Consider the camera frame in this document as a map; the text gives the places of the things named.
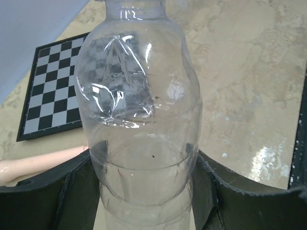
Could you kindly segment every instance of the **marble floor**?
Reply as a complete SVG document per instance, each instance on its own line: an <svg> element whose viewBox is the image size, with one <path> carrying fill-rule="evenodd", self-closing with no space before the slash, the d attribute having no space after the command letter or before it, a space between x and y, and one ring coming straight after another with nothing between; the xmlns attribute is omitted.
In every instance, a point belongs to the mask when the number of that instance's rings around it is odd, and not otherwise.
<svg viewBox="0 0 307 230"><path fill-rule="evenodd" d="M307 1L167 0L167 11L184 29L201 85L200 149L245 177L286 189L307 62ZM91 31L105 13L104 3L90 0L58 40ZM0 159L86 144L82 129L15 141L28 80L0 107ZM95 230L103 229L101 212Z"/></svg>

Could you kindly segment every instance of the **chessboard border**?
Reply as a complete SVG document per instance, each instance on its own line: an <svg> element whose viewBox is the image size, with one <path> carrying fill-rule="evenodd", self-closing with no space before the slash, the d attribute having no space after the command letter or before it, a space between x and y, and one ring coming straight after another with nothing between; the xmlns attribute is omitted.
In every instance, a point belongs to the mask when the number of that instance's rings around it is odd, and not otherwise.
<svg viewBox="0 0 307 230"><path fill-rule="evenodd" d="M68 124L65 124L65 125L52 127L52 128L49 128L49 129L39 130L39 131L36 131L34 133L23 134L23 127L25 126L25 123L26 123L25 113L28 109L29 102L30 102L30 90L32 88L33 80L34 80L34 77L35 77L35 70L36 70L36 65L37 65L37 61L38 61L39 51L41 49L56 46L56 45L62 44L64 42L73 41L73 40L76 40L78 38L86 37L86 36L88 36L89 33L90 32L80 34L80 35L77 35L77 36L73 36L73 37L69 37L69 38L66 38L66 39L63 39L63 40L60 40L60 41L49 43L47 45L39 46L35 49L33 63L32 63L31 72L30 72L29 83L28 83L28 87L27 87L27 92L26 92L26 95L25 95L25 98L24 98L24 106L23 106L23 111L21 113L21 118L20 118L16 142L40 138L40 137L48 136L48 135L51 135L51 134L64 132L64 131L68 131L68 130L71 130L71 129L82 127L81 121L76 121L76 122L73 122L73 123L68 123Z"/></svg>
<svg viewBox="0 0 307 230"><path fill-rule="evenodd" d="M288 189L307 185L307 67L293 147Z"/></svg>

